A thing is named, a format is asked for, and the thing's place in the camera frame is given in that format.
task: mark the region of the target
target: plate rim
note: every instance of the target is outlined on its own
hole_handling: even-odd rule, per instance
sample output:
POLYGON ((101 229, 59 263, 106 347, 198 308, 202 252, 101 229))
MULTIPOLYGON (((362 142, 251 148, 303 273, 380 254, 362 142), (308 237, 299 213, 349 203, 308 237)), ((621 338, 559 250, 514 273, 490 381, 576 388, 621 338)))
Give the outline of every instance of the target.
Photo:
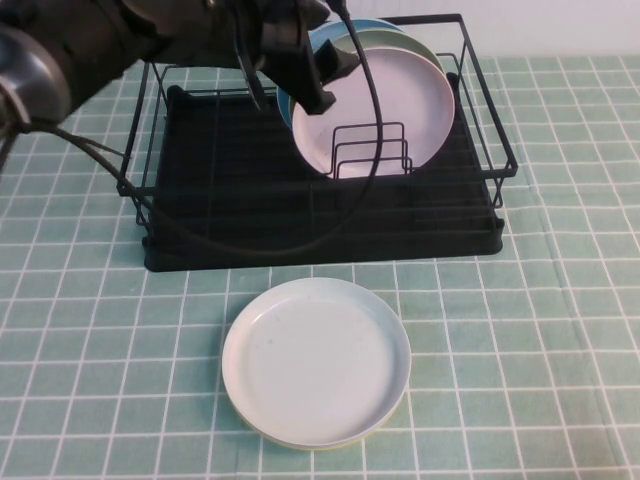
MULTIPOLYGON (((413 52, 413 53, 416 53, 417 55, 420 55, 421 57, 424 57, 426 60, 429 60, 436 67, 438 67, 438 70, 440 70, 441 72, 445 73, 444 72, 444 67, 442 66, 442 63, 440 62, 440 59, 438 58, 438 55, 433 50, 431 50, 427 45, 425 45, 420 40, 418 40, 417 38, 413 37, 412 35, 408 34, 405 31, 398 31, 398 30, 391 30, 391 29, 388 29, 388 28, 376 28, 376 27, 373 27, 373 28, 365 28, 365 29, 362 29, 362 30, 358 31, 358 36, 360 36, 360 35, 371 35, 371 36, 373 36, 373 35, 382 35, 382 36, 384 36, 384 35, 392 35, 392 36, 396 36, 396 37, 408 38, 414 44, 424 47, 424 49, 426 51, 430 52, 430 54, 431 54, 430 57, 433 57, 436 61, 434 62, 432 58, 427 57, 424 54, 421 54, 421 53, 418 53, 418 52, 413 52)), ((348 33, 345 34, 345 35, 342 35, 341 37, 334 38, 332 40, 332 43, 334 44, 334 46, 336 48, 341 49, 341 45, 336 45, 336 44, 338 42, 340 42, 342 44, 343 42, 346 42, 347 39, 351 40, 351 35, 349 35, 348 33)), ((384 47, 384 46, 387 46, 389 48, 401 48, 403 50, 409 50, 410 52, 413 51, 413 50, 411 50, 411 49, 409 49, 407 47, 394 47, 393 45, 384 45, 384 44, 383 45, 376 45, 375 47, 363 47, 363 48, 364 48, 364 51, 367 52, 369 50, 373 50, 375 48, 384 47)))
MULTIPOLYGON (((352 21, 356 31, 361 31, 361 30, 370 29, 370 28, 378 28, 381 30, 393 30, 401 33, 404 32, 404 30, 402 30, 400 26, 396 25, 395 23, 391 23, 386 20, 383 20, 381 18, 354 17, 352 18, 352 21), (376 23, 376 25, 369 26, 369 27, 358 27, 358 24, 361 22, 372 22, 372 23, 376 23)), ((333 22, 327 22, 320 25, 315 30, 311 30, 309 32, 310 41, 313 44, 314 36, 318 35, 320 32, 328 28, 332 28, 335 25, 339 25, 343 23, 344 22, 342 20, 335 20, 333 22)), ((291 96, 287 92, 285 92, 282 88, 277 87, 276 100, 278 103, 278 110, 280 111, 280 116, 284 120, 284 123, 287 125, 287 127, 289 127, 289 130, 293 130, 293 112, 287 113, 289 112, 289 103, 291 100, 291 96)))
POLYGON ((412 354, 411 354, 411 343, 409 341, 409 336, 407 334, 407 331, 404 327, 404 324, 402 323, 402 320, 400 319, 400 316, 379 296, 377 296, 375 293, 373 293, 372 291, 356 284, 353 282, 349 282, 349 281, 345 281, 345 280, 340 280, 340 279, 336 279, 336 278, 326 278, 326 277, 310 277, 310 278, 302 278, 302 279, 297 279, 297 280, 292 280, 290 282, 285 282, 283 284, 280 284, 276 287, 273 287, 267 291, 265 291, 264 293, 262 293, 261 295, 259 295, 258 297, 254 298, 247 306, 245 306, 242 311, 236 316, 236 318, 234 319, 231 328, 229 329, 229 332, 227 333, 227 336, 225 338, 224 341, 224 345, 223 345, 223 349, 222 349, 222 354, 221 354, 221 381, 224 382, 226 391, 227 391, 227 395, 229 397, 229 401, 231 403, 231 405, 233 406, 235 412, 238 414, 238 416, 243 420, 243 422, 245 422, 251 429, 253 429, 255 432, 259 433, 260 435, 264 436, 265 438, 269 439, 270 441, 279 444, 281 446, 285 446, 288 448, 293 448, 296 450, 331 450, 331 449, 335 449, 335 448, 341 448, 344 446, 348 446, 354 442, 357 442, 361 439, 363 439, 364 437, 370 435, 371 433, 373 433, 374 431, 376 431, 378 428, 380 428, 382 425, 384 425, 389 418, 396 412, 396 410, 398 409, 398 407, 400 406, 400 403, 402 402, 402 399, 404 398, 404 395, 407 391, 407 388, 409 386, 409 379, 411 377, 411 367, 412 367, 412 354), (248 323, 248 322, 255 322, 256 318, 259 317, 259 315, 248 315, 247 316, 247 312, 250 311, 252 308, 255 308, 255 304, 262 299, 262 301, 264 301, 266 296, 270 296, 270 295, 278 295, 281 292, 286 292, 287 290, 290 289, 296 289, 299 288, 300 285, 305 285, 305 286, 310 286, 313 287, 313 284, 317 284, 317 283, 322 283, 322 284, 331 284, 334 285, 338 288, 350 288, 350 289, 354 289, 354 290, 358 290, 362 293, 364 293, 367 298, 369 299, 369 301, 375 302, 378 305, 380 305, 380 307, 385 311, 385 313, 389 314, 389 318, 393 319, 392 324, 396 327, 398 335, 397 338, 399 339, 399 343, 402 345, 402 355, 405 358, 406 361, 406 375, 402 382, 402 389, 399 391, 399 394, 397 395, 397 398, 395 398, 393 405, 391 406, 391 408, 389 408, 389 410, 385 413, 385 415, 383 415, 380 419, 376 420, 375 422, 373 422, 371 425, 367 426, 367 428, 365 430, 363 430, 362 432, 356 434, 356 435, 352 435, 351 437, 348 438, 344 438, 341 440, 337 440, 337 441, 333 441, 333 442, 326 442, 326 443, 295 443, 295 442, 290 442, 287 440, 283 440, 280 439, 278 437, 273 436, 272 434, 263 431, 262 429, 256 427, 248 418, 247 416, 240 411, 240 409, 237 407, 236 403, 233 400, 233 396, 234 393, 232 393, 231 391, 229 391, 228 388, 228 383, 227 383, 227 379, 231 378, 230 374, 231 374, 231 368, 232 366, 230 366, 230 360, 229 360, 229 354, 228 354, 228 350, 227 350, 227 342, 230 338, 233 338, 237 335, 239 335, 240 333, 240 329, 241 328, 246 328, 246 326, 244 324, 248 323))
MULTIPOLYGON (((440 69, 438 68, 438 66, 437 66, 437 65, 435 65, 431 60, 429 60, 429 59, 427 59, 427 58, 423 57, 422 55, 419 55, 419 54, 417 54, 417 53, 415 53, 415 52, 412 52, 411 50, 408 50, 408 49, 406 49, 406 48, 390 47, 390 46, 378 46, 378 47, 372 47, 372 48, 369 48, 369 49, 367 49, 366 51, 367 51, 367 52, 371 52, 371 51, 401 51, 401 52, 404 52, 404 53, 406 53, 406 54, 408 54, 408 55, 410 55, 410 56, 413 56, 413 57, 415 57, 415 58, 419 59, 422 63, 428 64, 428 65, 429 65, 429 68, 431 68, 431 69, 436 73, 436 75, 437 75, 438 77, 440 77, 440 78, 444 81, 444 83, 445 83, 445 84, 447 85, 447 87, 448 87, 448 88, 446 89, 446 90, 447 90, 447 95, 446 95, 446 96, 447 96, 447 98, 446 98, 446 100, 447 100, 447 103, 448 103, 448 104, 450 105, 450 107, 451 107, 451 108, 449 109, 449 111, 451 112, 451 115, 450 115, 450 119, 448 119, 447 123, 449 124, 449 132, 451 131, 451 127, 453 126, 453 123, 454 123, 454 121, 455 121, 455 113, 456 113, 455 95, 454 95, 454 93, 453 93, 453 90, 451 89, 451 85, 449 84, 449 81, 447 80, 447 76, 446 76, 446 74, 445 74, 442 70, 440 70, 440 69)), ((293 114, 292 114, 292 116, 291 116, 291 122, 292 122, 292 124, 291 124, 291 130, 292 130, 292 133, 293 133, 293 138, 294 138, 294 141, 295 141, 295 144, 296 144, 296 148, 297 148, 297 149, 298 149, 298 151, 300 152, 300 155, 302 156, 302 158, 304 159, 304 161, 305 161, 308 165, 310 165, 310 166, 311 166, 311 167, 312 167, 316 172, 318 172, 320 175, 325 176, 326 178, 333 179, 333 173, 326 173, 325 169, 319 168, 319 165, 314 161, 315 159, 311 159, 311 160, 307 159, 307 158, 304 156, 304 154, 303 154, 303 152, 302 152, 302 149, 300 148, 300 143, 299 143, 299 141, 298 141, 298 136, 296 135, 296 129, 295 129, 295 125, 296 125, 295 113, 296 113, 297 111, 300 111, 300 109, 301 109, 301 108, 302 108, 302 107, 300 107, 299 105, 297 105, 297 104, 296 104, 296 106, 295 106, 295 108, 294 108, 294 112, 293 112, 293 114)), ((425 160, 425 161, 424 161, 424 163, 422 163, 419 167, 416 167, 416 168, 422 168, 422 167, 423 167, 423 166, 425 166, 425 165, 429 162, 429 160, 431 160, 432 158, 433 158, 433 155, 432 155, 430 158, 428 158, 427 160, 425 160)), ((344 177, 344 179, 350 179, 350 178, 365 178, 365 177, 367 177, 367 176, 368 176, 368 175, 365 173, 365 174, 363 174, 363 175, 359 175, 359 176, 358 176, 358 175, 356 175, 356 176, 347 176, 347 177, 344 177)))

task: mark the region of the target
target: plate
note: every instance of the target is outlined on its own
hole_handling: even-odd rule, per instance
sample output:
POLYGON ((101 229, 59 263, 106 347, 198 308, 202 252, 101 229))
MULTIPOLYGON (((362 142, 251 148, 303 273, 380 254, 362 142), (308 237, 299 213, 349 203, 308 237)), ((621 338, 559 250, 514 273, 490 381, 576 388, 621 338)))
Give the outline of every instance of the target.
MULTIPOLYGON (((438 67, 441 72, 444 72, 444 68, 442 68, 438 56, 422 42, 416 40, 411 35, 405 32, 398 32, 395 30, 381 28, 371 28, 358 32, 358 38, 360 39, 360 43, 362 43, 362 47, 365 50, 376 47, 404 48, 405 50, 409 50, 413 53, 417 53, 418 55, 423 56, 431 63, 433 63, 436 67, 438 67)), ((340 50, 348 53, 355 53, 356 51, 353 40, 351 40, 351 35, 349 35, 348 33, 341 36, 340 38, 333 39, 333 45, 336 48, 339 48, 340 50)))
MULTIPOLYGON (((405 173, 402 129, 413 168, 426 164, 446 141, 455 114, 453 92, 442 71, 426 58, 409 50, 377 47, 367 50, 367 59, 376 84, 385 126, 383 158, 378 175, 405 173)), ((322 115, 308 115, 300 105, 293 114, 293 134, 298 150, 319 173, 334 176, 332 147, 337 127, 375 124, 371 93, 360 66, 351 75, 326 87, 336 103, 322 115)), ((375 126, 340 129, 336 145, 347 143, 337 153, 339 178, 366 177, 376 150, 375 126), (344 163, 365 160, 360 163, 344 163)))
POLYGON ((222 375, 239 415, 300 449, 350 444, 381 426, 409 381, 409 339, 393 310, 353 283, 275 287, 233 323, 222 375))
MULTIPOLYGON (((356 31, 365 30, 369 28, 377 28, 381 30, 394 30, 401 32, 402 30, 397 25, 393 23, 387 22, 385 20, 378 20, 376 18, 355 18, 353 19, 353 26, 356 31)), ((311 48, 315 52, 318 50, 327 40, 333 40, 335 38, 340 38, 344 35, 348 35, 349 31, 347 30, 344 22, 332 22, 325 23, 324 25, 316 28, 315 30, 309 32, 309 39, 311 40, 311 48)), ((282 119, 284 123, 287 124, 289 128, 291 128, 291 111, 289 109, 290 96, 283 89, 278 87, 276 91, 276 98, 278 100, 278 110, 280 110, 280 115, 282 115, 282 119)))

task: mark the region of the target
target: black wire dish rack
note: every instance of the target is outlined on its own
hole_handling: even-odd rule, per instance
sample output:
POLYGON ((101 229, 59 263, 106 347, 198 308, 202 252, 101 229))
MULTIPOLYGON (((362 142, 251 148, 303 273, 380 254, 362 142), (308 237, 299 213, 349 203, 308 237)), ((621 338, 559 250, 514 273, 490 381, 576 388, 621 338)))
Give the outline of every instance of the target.
MULTIPOLYGON (((518 165, 462 17, 386 20, 399 26, 453 27, 461 38, 460 54, 438 53, 455 94, 456 115, 436 156, 414 168, 404 125, 385 124, 385 142, 396 144, 398 153, 382 161, 399 162, 404 174, 377 178, 354 219, 329 242, 285 257, 217 254, 196 247, 136 203, 137 222, 147 231, 143 245, 148 269, 369 262, 488 255, 501 250, 504 221, 496 209, 502 206, 502 184, 515 176, 518 165), (491 133, 499 138, 497 146, 486 140, 491 133)), ((341 151, 349 145, 340 143, 340 131, 367 129, 371 139, 362 143, 374 145, 373 125, 336 129, 328 178, 298 153, 278 112, 274 88, 267 89, 270 110, 259 112, 246 89, 168 87, 175 69, 168 66, 159 71, 156 65, 145 65, 143 71, 121 167, 126 175, 134 163, 132 151, 151 78, 157 82, 153 87, 157 95, 144 165, 137 168, 142 175, 139 193, 152 198, 155 207, 191 232, 253 250, 297 247, 340 224, 366 181, 343 179, 341 169, 352 162, 371 165, 371 159, 341 161, 341 151)), ((122 186, 119 191, 126 196, 122 186)))

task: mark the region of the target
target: white grid line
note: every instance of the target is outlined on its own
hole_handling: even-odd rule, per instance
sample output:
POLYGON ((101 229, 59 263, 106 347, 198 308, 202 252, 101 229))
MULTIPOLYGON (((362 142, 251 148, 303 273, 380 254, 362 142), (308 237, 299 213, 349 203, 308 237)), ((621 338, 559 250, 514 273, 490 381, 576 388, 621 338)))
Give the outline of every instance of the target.
MULTIPOLYGON (((631 82, 631 85, 634 86, 634 88, 636 89, 636 92, 638 92, 638 94, 640 94, 640 86, 633 80, 633 77, 631 76, 631 72, 635 72, 638 73, 638 70, 630 70, 627 68, 627 66, 624 64, 624 61, 622 60, 621 57, 618 57, 620 59, 620 63, 622 63, 622 71, 627 75, 627 78, 629 79, 629 81, 631 82)), ((597 70, 596 69, 596 73, 605 73, 602 70, 597 70)))
MULTIPOLYGON (((399 318, 402 320, 402 305, 400 303, 400 286, 398 284, 398 268, 396 262, 392 263, 393 265, 393 283, 396 287, 396 303, 398 304, 398 313, 399 318)), ((411 400, 411 391, 407 389, 405 393, 407 397, 407 404, 409 409, 409 426, 411 430, 411 446, 413 448, 413 463, 416 470, 416 480, 420 480, 420 459, 418 457, 418 442, 416 440, 416 424, 415 419, 413 418, 413 402, 411 400)))
MULTIPOLYGON (((480 122, 481 131, 484 134, 482 117, 480 117, 479 122, 480 122)), ((505 220, 506 220, 506 224, 507 224, 507 229, 509 230, 511 223, 509 222, 508 212, 505 211, 504 215, 505 215, 505 220)), ((517 261, 517 264, 518 264, 518 268, 519 268, 519 271, 520 271, 522 284, 525 286, 525 288, 528 289, 529 286, 527 284, 526 275, 524 274, 524 270, 522 268, 522 264, 520 263, 520 256, 518 254, 518 247, 517 247, 517 245, 515 245, 515 242, 514 242, 514 245, 513 245, 513 249, 514 249, 514 254, 516 256, 516 261, 517 261)), ((511 423, 511 426, 513 427, 513 437, 514 437, 514 441, 515 441, 515 445, 516 445, 516 452, 518 454, 518 462, 520 463, 520 468, 523 469, 523 476, 524 476, 525 480, 527 480, 528 476, 527 476, 526 471, 524 471, 524 469, 525 469, 524 458, 523 458, 523 455, 522 455, 522 449, 520 448, 520 438, 518 437, 518 433, 517 433, 518 430, 516 429, 516 421, 515 421, 515 416, 513 414, 513 406, 511 404, 511 396, 509 395, 509 390, 507 389, 507 380, 506 380, 506 376, 505 376, 505 373, 504 373, 504 368, 503 368, 503 365, 502 365, 502 354, 500 353, 500 349, 498 347, 498 341, 497 341, 497 338, 496 338, 495 329, 494 329, 494 326, 493 326, 493 321, 491 320, 491 309, 489 307, 489 302, 487 300, 487 292, 485 290, 484 280, 482 278, 482 270, 480 268, 480 262, 478 261, 478 257, 475 257, 475 261, 476 261, 476 270, 478 272, 478 277, 480 279, 480 286, 481 286, 481 289, 482 289, 482 297, 483 297, 483 300, 484 300, 484 303, 485 303, 487 316, 489 318, 489 327, 491 329, 491 338, 492 338, 492 341, 493 341, 494 349, 497 352, 496 357, 497 357, 497 360, 498 360, 498 367, 500 369, 500 376, 501 376, 502 385, 503 385, 503 388, 504 388, 504 398, 505 398, 505 402, 507 404, 507 411, 509 413, 509 421, 511 423)), ((547 371, 547 375, 549 377, 549 381, 551 383, 551 390, 553 392, 555 406, 556 406, 556 409, 558 411, 558 415, 559 415, 559 418, 560 418, 560 421, 561 421, 561 424, 562 424, 564 438, 565 438, 565 441, 566 441, 567 446, 569 448, 569 457, 571 459, 571 465, 575 469, 577 467, 575 454, 574 454, 573 448, 571 446, 571 441, 570 441, 570 438, 569 438, 569 432, 567 431, 567 428, 566 428, 567 425, 566 425, 566 422, 565 422, 565 419, 564 419, 564 413, 562 412, 562 405, 560 404, 560 398, 559 398, 559 395, 558 395, 558 391, 556 389, 556 383, 555 383, 555 379, 553 377, 553 371, 551 369, 551 363, 549 362, 549 357, 548 357, 547 352, 546 352, 546 347, 545 347, 544 341, 542 339, 542 334, 540 332, 540 325, 537 322, 536 309, 535 309, 535 306, 533 304, 533 300, 531 298, 531 293, 530 293, 529 290, 526 291, 526 295, 527 295, 527 301, 529 303, 529 308, 531 309, 531 315, 533 316, 533 322, 534 322, 534 325, 535 325, 536 334, 538 336, 538 342, 540 344, 540 348, 542 349, 542 354, 544 356, 545 368, 546 368, 546 371, 547 371)), ((582 477, 580 475, 580 472, 577 472, 577 476, 578 476, 578 480, 581 480, 582 477)))
MULTIPOLYGON (((498 69, 498 74, 500 75, 502 83, 504 85, 504 79, 502 79, 502 75, 500 73, 500 66, 499 65, 497 65, 497 69, 498 69)), ((511 106, 511 100, 508 97, 507 97, 507 103, 508 103, 509 106, 511 106)), ((520 128, 517 125, 517 122, 516 122, 516 130, 518 132, 518 135, 522 138, 522 132, 520 131, 520 128)), ((562 153, 562 155, 563 155, 563 160, 564 160, 565 164, 567 164, 566 158, 564 157, 564 153, 562 153)), ((531 171, 531 175, 533 176, 534 184, 536 184, 535 172, 533 172, 533 170, 531 171)), ((547 216, 547 219, 548 219, 549 224, 550 224, 551 223, 551 217, 549 215, 549 212, 547 210, 546 204, 544 202, 544 198, 542 196, 540 196, 540 198, 542 199, 542 206, 543 206, 544 213, 547 216)), ((553 241, 555 243, 556 251, 560 252, 560 247, 559 247, 559 244, 558 244, 558 241, 557 241, 557 238, 556 238, 556 232, 552 228, 549 233, 551 234, 551 238, 553 239, 553 241)), ((565 277, 565 280, 567 281, 568 286, 571 287, 571 279, 570 279, 569 275, 567 274, 566 267, 565 267, 564 263, 562 262, 562 260, 559 260, 559 263, 562 266, 562 272, 563 272, 563 275, 565 277)), ((575 299, 573 290, 571 288, 569 288, 567 291, 568 291, 568 293, 569 293, 569 295, 571 297, 575 314, 577 315, 578 319, 581 321, 581 325, 582 325, 583 330, 585 330, 585 332, 586 332, 586 329, 584 328, 584 324, 582 323, 582 320, 580 319, 578 303, 577 303, 577 301, 575 299)), ((586 339, 587 339, 588 347, 591 350, 593 348, 593 346, 591 345, 591 341, 589 340, 588 335, 586 336, 586 339)), ((594 368, 596 370, 596 374, 597 374, 597 377, 598 377, 599 385, 603 386, 604 385, 604 381, 602 379, 602 373, 600 372, 600 366, 597 363, 597 359, 595 357, 595 354, 592 353, 591 357, 592 357, 593 362, 594 362, 594 368)), ((610 418, 613 418, 612 409, 611 409, 611 406, 610 406, 609 401, 607 399, 606 393, 604 394, 604 400, 605 400, 605 403, 606 403, 608 414, 609 414, 610 418)), ((622 441, 621 441, 621 438, 620 438, 620 433, 617 430, 616 430, 616 435, 617 435, 618 441, 620 442, 620 448, 624 449, 624 446, 622 445, 622 441)), ((624 460, 625 460, 625 464, 627 466, 627 469, 629 470, 630 475, 633 475, 633 472, 630 471, 629 461, 628 461, 628 458, 626 457, 626 454, 625 454, 625 459, 624 460)))
POLYGON ((449 325, 448 325, 448 321, 447 321, 447 313, 445 310, 445 305, 444 305, 444 296, 442 294, 442 283, 440 281, 440 274, 438 272, 438 260, 435 259, 433 261, 433 265, 436 269, 436 282, 438 285, 438 295, 440 298, 440 308, 442 310, 443 316, 445 318, 445 322, 444 322, 444 329, 445 329, 445 338, 447 341, 447 351, 448 351, 448 357, 449 357, 449 366, 451 368, 451 375, 453 378, 453 390, 455 391, 455 395, 456 395, 456 403, 457 403, 457 407, 458 407, 458 418, 460 419, 460 426, 461 426, 461 431, 462 431, 462 442, 464 444, 464 454, 465 454, 465 461, 467 462, 467 470, 469 472, 470 478, 471 480, 474 479, 474 471, 473 471, 473 464, 471 463, 471 451, 469 449, 469 440, 467 438, 467 429, 465 428, 465 421, 464 421, 464 413, 462 411, 462 400, 460 398, 460 386, 458 385, 458 375, 456 373, 456 365, 454 362, 454 358, 453 358, 453 348, 451 347, 451 337, 449 335, 449 325))
POLYGON ((142 280, 142 288, 140 289, 140 296, 138 299, 138 305, 136 307, 136 319, 133 325, 133 331, 131 332, 131 339, 129 340, 129 347, 127 349, 127 359, 124 362, 124 371, 122 372, 122 380, 120 381, 120 389, 117 396, 116 401, 116 410, 113 414, 113 422, 111 423, 111 435, 109 436, 109 444, 107 445, 107 453, 105 455, 104 464, 102 466, 102 475, 100 478, 104 479, 107 476, 107 471, 109 468, 109 463, 111 460, 111 449, 113 448, 113 442, 116 437, 116 429, 118 427, 118 416, 120 415, 120 406, 122 405, 122 399, 124 394, 124 386, 127 381, 127 372, 129 370, 129 360, 131 359, 131 352, 133 351, 133 342, 136 336, 136 326, 138 325, 138 321, 140 320, 140 309, 142 307, 142 299, 144 298, 144 290, 147 286, 147 279, 149 278, 149 273, 144 273, 144 278, 142 280))
MULTIPOLYGON (((74 130, 79 125, 79 122, 80 122, 81 118, 82 118, 81 115, 78 115, 76 117, 75 122, 74 122, 74 127, 73 127, 74 130)), ((38 139, 36 139, 34 141, 34 148, 35 148, 35 145, 37 144, 37 141, 38 141, 38 139)), ((62 169, 62 165, 63 165, 63 163, 65 161, 66 155, 69 152, 70 148, 71 148, 70 144, 65 147, 65 153, 62 155, 62 158, 60 160, 60 165, 58 167, 58 172, 60 172, 60 170, 62 169)), ((53 185, 51 186, 51 190, 49 191, 50 195, 46 200, 46 205, 48 205, 49 202, 51 201, 51 198, 53 196, 53 190, 55 188, 55 184, 56 184, 56 181, 54 181, 53 185)), ((87 194, 87 196, 85 197, 84 205, 82 207, 82 211, 80 213, 80 217, 82 217, 82 213, 84 212, 84 210, 86 208, 86 205, 88 203, 88 198, 89 197, 88 197, 88 194, 87 194)), ((33 250, 35 248, 35 245, 36 245, 36 242, 37 242, 37 238, 38 238, 38 235, 40 233, 40 228, 41 228, 42 222, 43 222, 43 220, 45 218, 46 205, 45 205, 45 208, 43 208, 43 210, 42 210, 40 218, 38 219, 38 225, 36 227, 36 231, 35 231, 35 233, 33 235, 33 239, 31 241, 31 245, 29 247, 29 253, 27 254, 27 259, 25 260, 25 263, 24 263, 24 266, 23 266, 23 271, 20 273, 20 277, 18 279, 18 282, 16 283, 16 287, 15 287, 15 290, 14 290, 14 293, 13 293, 13 299, 15 299, 16 296, 17 296, 17 293, 18 293, 19 288, 21 286, 22 280, 24 278, 24 274, 26 272, 27 265, 28 265, 29 260, 31 258, 31 254, 32 254, 32 252, 33 252, 33 250)), ((73 239, 74 240, 75 240, 75 238, 77 238, 79 230, 80 230, 80 221, 78 221, 76 223, 75 232, 73 234, 73 239)), ((58 296, 60 294, 60 290, 62 289, 62 285, 63 285, 64 278, 65 278, 64 270, 69 265, 69 261, 71 260, 72 251, 73 251, 73 249, 69 248, 69 251, 67 252, 67 255, 66 255, 66 258, 65 258, 65 262, 64 262, 64 267, 63 267, 62 273, 60 274, 60 278, 58 279, 58 283, 57 283, 57 286, 56 286, 56 292, 55 292, 55 295, 54 295, 54 301, 52 302, 51 306, 49 307, 49 312, 47 314, 47 321, 45 323, 45 326, 40 331, 40 339, 39 339, 39 342, 38 342, 38 348, 36 350, 36 355, 35 355, 33 364, 31 366, 31 369, 29 371, 29 377, 27 379, 27 384, 25 386, 24 394, 23 394, 23 396, 22 396, 22 398, 20 400, 20 407, 19 407, 18 413, 16 415, 16 420, 15 420, 15 423, 14 423, 14 426, 13 426, 13 432, 12 432, 12 435, 11 435, 11 439, 9 440, 9 444, 7 446, 7 449, 6 449, 5 457, 3 459, 2 465, 0 466, 0 478, 2 478, 2 476, 4 475, 4 472, 5 472, 6 468, 7 468, 7 465, 9 465, 9 458, 11 457, 11 451, 12 451, 13 446, 15 444, 15 438, 16 438, 16 436, 18 434, 18 429, 20 427, 20 422, 22 420, 22 415, 24 413, 25 405, 26 405, 26 402, 27 402, 27 397, 29 396, 29 390, 31 389, 31 385, 33 384, 33 379, 35 377, 35 373, 36 373, 36 370, 38 368, 38 360, 40 358, 40 354, 42 352, 42 348, 44 346, 44 342, 45 342, 45 339, 47 337, 48 327, 51 324, 51 318, 53 316, 53 308, 54 308, 54 305, 55 305, 55 299, 58 298, 58 296)), ((7 308, 7 312, 5 314, 4 323, 6 323, 6 321, 8 319, 8 315, 9 315, 10 309, 11 309, 11 304, 9 305, 9 308, 7 308)))
MULTIPOLYGON (((120 85, 120 90, 118 91, 118 96, 120 96, 121 93, 122 93, 122 84, 120 85)), ((116 98, 116 100, 115 100, 115 102, 113 104, 112 113, 115 112, 115 109, 116 109, 117 105, 118 105, 118 99, 116 98)), ((107 125, 107 130, 106 130, 106 132, 104 134, 103 142, 106 142, 107 138, 109 137, 109 132, 110 132, 112 123, 113 123, 113 118, 110 118, 109 124, 107 125)), ((86 202, 88 201, 88 198, 89 198, 89 193, 88 192, 90 192, 90 191, 91 191, 90 188, 87 189, 87 195, 85 197, 85 205, 86 205, 86 202)), ((124 202, 122 202, 122 205, 120 205, 120 214, 122 213, 123 210, 124 210, 124 202)), ((78 367, 76 369, 76 376, 75 376, 75 379, 73 381, 73 387, 72 387, 72 390, 71 390, 71 399, 69 401, 69 404, 67 405, 67 410, 65 412, 65 419, 64 419, 64 422, 63 422, 63 426, 62 426, 62 433, 60 435, 60 439, 58 441, 58 446, 56 448, 56 453, 55 453, 55 457, 54 457, 54 460, 53 460, 53 464, 51 466, 50 475, 52 477, 54 476, 54 474, 56 472, 56 469, 58 467, 58 463, 60 461, 60 454, 62 453, 62 448, 63 448, 63 444, 64 444, 65 435, 67 433, 67 428, 69 426, 69 419, 71 418, 71 409, 73 408, 73 404, 74 404, 74 400, 75 400, 75 397, 76 397, 76 393, 78 391, 78 384, 80 383, 80 374, 81 374, 81 370, 83 368, 83 362, 84 362, 84 359, 85 359, 85 356, 86 356, 86 353, 87 353, 87 347, 89 346, 89 338, 91 337, 92 327, 93 327, 93 324, 95 323, 96 312, 98 310, 98 300, 99 300, 100 295, 102 294, 102 290, 104 288, 105 280, 107 278, 107 273, 109 271, 108 270, 109 269, 109 262, 111 261, 111 255, 113 254, 115 241, 116 241, 116 238, 118 236, 118 227, 119 227, 119 223, 116 222, 116 228, 114 229, 113 237, 111 238, 111 245, 109 246, 109 254, 107 256, 107 262, 106 262, 106 264, 104 266, 104 269, 102 271, 102 278, 100 279, 100 287, 98 288, 97 298, 94 301, 93 310, 91 312, 91 320, 89 321, 89 327, 87 328, 87 332, 85 334, 84 342, 83 342, 83 345, 82 345, 82 352, 80 354, 80 362, 78 363, 78 367)), ((70 248, 70 251, 69 251, 70 255, 73 255, 73 250, 74 250, 74 246, 72 245, 71 248, 70 248)))

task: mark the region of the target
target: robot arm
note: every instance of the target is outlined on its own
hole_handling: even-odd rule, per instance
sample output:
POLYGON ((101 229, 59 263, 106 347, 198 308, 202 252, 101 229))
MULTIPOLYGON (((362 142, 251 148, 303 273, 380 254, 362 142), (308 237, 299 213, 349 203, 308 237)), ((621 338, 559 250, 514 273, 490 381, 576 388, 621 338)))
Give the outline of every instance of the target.
POLYGON ((323 83, 359 65, 312 52, 328 15, 316 0, 0 0, 0 125, 60 123, 139 60, 241 68, 258 103, 260 70, 323 113, 323 83))

